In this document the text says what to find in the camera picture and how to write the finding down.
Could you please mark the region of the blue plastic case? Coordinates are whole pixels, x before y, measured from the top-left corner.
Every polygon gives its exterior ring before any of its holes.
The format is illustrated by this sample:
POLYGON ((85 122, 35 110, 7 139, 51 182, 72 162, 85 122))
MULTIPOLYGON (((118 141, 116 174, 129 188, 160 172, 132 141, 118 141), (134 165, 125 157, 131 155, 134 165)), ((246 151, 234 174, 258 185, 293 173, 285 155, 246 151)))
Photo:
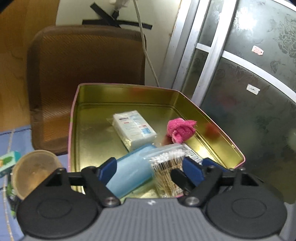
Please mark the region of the blue plastic case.
POLYGON ((151 165, 145 156, 155 145, 144 145, 117 160, 117 170, 107 188, 119 199, 144 184, 152 177, 151 165))

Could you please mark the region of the pink fluffy cloth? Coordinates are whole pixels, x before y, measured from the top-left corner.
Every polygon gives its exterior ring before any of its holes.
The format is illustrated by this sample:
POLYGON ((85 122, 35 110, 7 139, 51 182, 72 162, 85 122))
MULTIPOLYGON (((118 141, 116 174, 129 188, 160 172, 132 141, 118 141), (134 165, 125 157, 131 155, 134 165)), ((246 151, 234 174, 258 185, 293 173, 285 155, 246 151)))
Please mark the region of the pink fluffy cloth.
POLYGON ((166 134, 171 138, 173 143, 182 144, 195 134, 196 123, 197 122, 195 120, 175 118, 168 122, 166 134))

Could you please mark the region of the cotton swab bag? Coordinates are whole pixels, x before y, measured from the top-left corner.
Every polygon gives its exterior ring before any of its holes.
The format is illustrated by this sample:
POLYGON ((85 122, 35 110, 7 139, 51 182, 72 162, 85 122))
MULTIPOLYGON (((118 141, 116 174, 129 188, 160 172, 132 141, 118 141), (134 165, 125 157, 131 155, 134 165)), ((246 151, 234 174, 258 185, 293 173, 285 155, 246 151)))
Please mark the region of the cotton swab bag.
POLYGON ((181 144, 171 144, 144 153, 152 170, 152 178, 162 198, 179 197, 183 190, 171 180, 171 170, 182 170, 186 150, 181 144))

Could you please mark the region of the white power strip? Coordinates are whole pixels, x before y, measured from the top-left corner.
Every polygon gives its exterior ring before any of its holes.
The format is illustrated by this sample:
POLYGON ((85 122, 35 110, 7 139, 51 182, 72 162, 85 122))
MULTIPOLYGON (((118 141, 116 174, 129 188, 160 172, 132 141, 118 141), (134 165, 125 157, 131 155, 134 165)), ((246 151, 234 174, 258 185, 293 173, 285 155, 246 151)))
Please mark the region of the white power strip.
POLYGON ((130 0, 109 0, 109 3, 114 5, 115 8, 123 8, 123 7, 127 7, 128 3, 130 2, 130 0))

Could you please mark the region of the pink tin box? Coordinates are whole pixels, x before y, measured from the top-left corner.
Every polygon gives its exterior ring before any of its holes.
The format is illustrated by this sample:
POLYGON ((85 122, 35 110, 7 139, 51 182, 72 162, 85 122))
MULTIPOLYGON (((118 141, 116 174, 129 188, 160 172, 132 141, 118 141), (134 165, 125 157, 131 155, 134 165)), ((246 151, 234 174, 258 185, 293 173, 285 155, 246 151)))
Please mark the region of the pink tin box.
POLYGON ((245 162, 234 142, 182 93, 142 85, 81 84, 71 108, 69 170, 117 160, 108 188, 118 198, 178 197, 170 171, 182 157, 226 169, 245 162))

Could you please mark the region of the green snack packet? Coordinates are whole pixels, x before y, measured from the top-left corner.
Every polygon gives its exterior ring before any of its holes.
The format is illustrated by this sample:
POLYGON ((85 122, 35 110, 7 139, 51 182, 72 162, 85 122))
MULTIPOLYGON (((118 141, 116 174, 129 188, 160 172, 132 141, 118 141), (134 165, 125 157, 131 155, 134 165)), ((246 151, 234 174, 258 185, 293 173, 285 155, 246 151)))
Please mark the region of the green snack packet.
POLYGON ((6 197, 8 199, 11 211, 16 212, 17 209, 18 209, 19 204, 21 203, 21 200, 16 195, 16 192, 15 192, 15 190, 13 188, 10 177, 7 178, 6 197))

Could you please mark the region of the small white tissue pack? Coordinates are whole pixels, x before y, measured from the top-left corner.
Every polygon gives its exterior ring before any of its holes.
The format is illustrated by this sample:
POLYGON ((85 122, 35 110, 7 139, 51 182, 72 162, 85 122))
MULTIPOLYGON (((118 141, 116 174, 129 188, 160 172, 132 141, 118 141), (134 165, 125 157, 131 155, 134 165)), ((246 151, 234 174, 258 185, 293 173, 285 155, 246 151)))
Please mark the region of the small white tissue pack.
POLYGON ((115 113, 112 126, 129 152, 152 144, 157 137, 156 131, 136 110, 115 113))

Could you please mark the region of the teal tissue packet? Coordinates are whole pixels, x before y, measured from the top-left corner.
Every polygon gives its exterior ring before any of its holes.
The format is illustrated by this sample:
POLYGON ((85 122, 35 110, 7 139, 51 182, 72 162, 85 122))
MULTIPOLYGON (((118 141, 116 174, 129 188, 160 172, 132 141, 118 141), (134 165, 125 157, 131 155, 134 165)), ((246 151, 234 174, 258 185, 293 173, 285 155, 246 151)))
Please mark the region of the teal tissue packet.
POLYGON ((20 159, 21 154, 17 151, 11 151, 0 157, 0 177, 10 174, 13 166, 20 159))

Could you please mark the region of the round red-label tub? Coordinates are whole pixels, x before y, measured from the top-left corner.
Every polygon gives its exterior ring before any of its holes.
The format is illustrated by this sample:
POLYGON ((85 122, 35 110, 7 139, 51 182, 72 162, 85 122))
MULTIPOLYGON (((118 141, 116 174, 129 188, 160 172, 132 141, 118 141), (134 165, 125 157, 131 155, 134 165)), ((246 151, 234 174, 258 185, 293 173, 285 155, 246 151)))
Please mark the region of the round red-label tub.
POLYGON ((11 183, 20 199, 25 199, 56 169, 62 168, 58 157, 46 150, 35 150, 22 156, 12 170, 11 183))

